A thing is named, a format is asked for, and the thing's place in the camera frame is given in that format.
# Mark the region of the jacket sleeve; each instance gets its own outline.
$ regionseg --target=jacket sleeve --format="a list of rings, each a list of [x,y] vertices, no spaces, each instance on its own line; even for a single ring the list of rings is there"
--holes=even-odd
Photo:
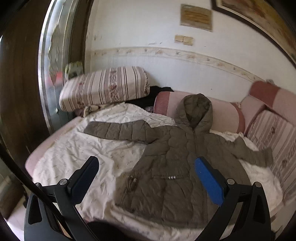
[[[236,158],[242,159],[252,165],[269,167],[273,164],[271,148],[253,151],[246,146],[241,137],[238,137],[234,142],[226,141],[225,145]]]
[[[155,141],[157,132],[144,120],[126,123],[90,122],[84,133],[108,140],[128,140],[142,143]]]

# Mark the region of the metal screw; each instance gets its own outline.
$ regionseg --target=metal screw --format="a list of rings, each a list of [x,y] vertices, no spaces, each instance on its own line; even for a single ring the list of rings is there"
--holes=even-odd
[[[255,186],[260,188],[260,187],[262,187],[262,184],[260,182],[255,182]]]
[[[235,181],[233,179],[229,178],[229,179],[227,179],[227,183],[229,185],[233,185],[233,184],[235,184]]]
[[[62,179],[62,180],[60,180],[60,185],[65,185],[66,183],[68,182],[68,180],[67,179]]]

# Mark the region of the floral wallpaper border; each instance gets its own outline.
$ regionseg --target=floral wallpaper border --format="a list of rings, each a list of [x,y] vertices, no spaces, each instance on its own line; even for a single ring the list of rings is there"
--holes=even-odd
[[[164,57],[164,58],[175,58],[185,61],[191,61],[198,64],[204,64],[224,70],[226,72],[240,76],[250,82],[258,80],[264,81],[260,77],[238,67],[233,64],[227,63],[223,60],[209,57],[203,54],[176,50],[170,48],[157,48],[157,47],[124,47],[124,48],[112,48],[94,50],[91,53],[91,58],[105,56],[151,56],[151,57]]]

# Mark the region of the dark blue gripper pad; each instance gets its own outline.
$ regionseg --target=dark blue gripper pad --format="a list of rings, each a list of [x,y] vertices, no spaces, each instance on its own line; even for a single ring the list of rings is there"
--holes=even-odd
[[[205,166],[201,158],[195,160],[195,172],[207,190],[212,202],[221,206],[224,201],[223,188]]]

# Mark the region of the wrinkled sheet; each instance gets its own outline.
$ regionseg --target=wrinkled sheet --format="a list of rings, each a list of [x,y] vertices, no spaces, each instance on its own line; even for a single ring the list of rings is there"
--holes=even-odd
[[[76,127],[62,135],[45,152],[33,172],[33,181],[43,186],[54,185],[82,167],[89,156],[96,156],[100,162],[99,172],[92,182],[81,204],[76,206],[86,221],[105,220],[119,227],[129,229],[134,237],[150,240],[195,240],[201,229],[177,229],[143,220],[114,205],[114,196],[119,186],[142,156],[145,144],[129,141],[100,139],[83,130],[90,121],[124,123],[145,120],[151,127],[174,125],[170,117],[149,113],[132,104],[119,104],[93,113],[84,118]],[[235,140],[239,134],[215,132],[228,140]],[[252,150],[256,146],[244,137]],[[262,168],[240,161],[251,183],[262,183],[270,211],[282,201],[279,181],[269,168]],[[224,232],[228,235],[233,226]]]

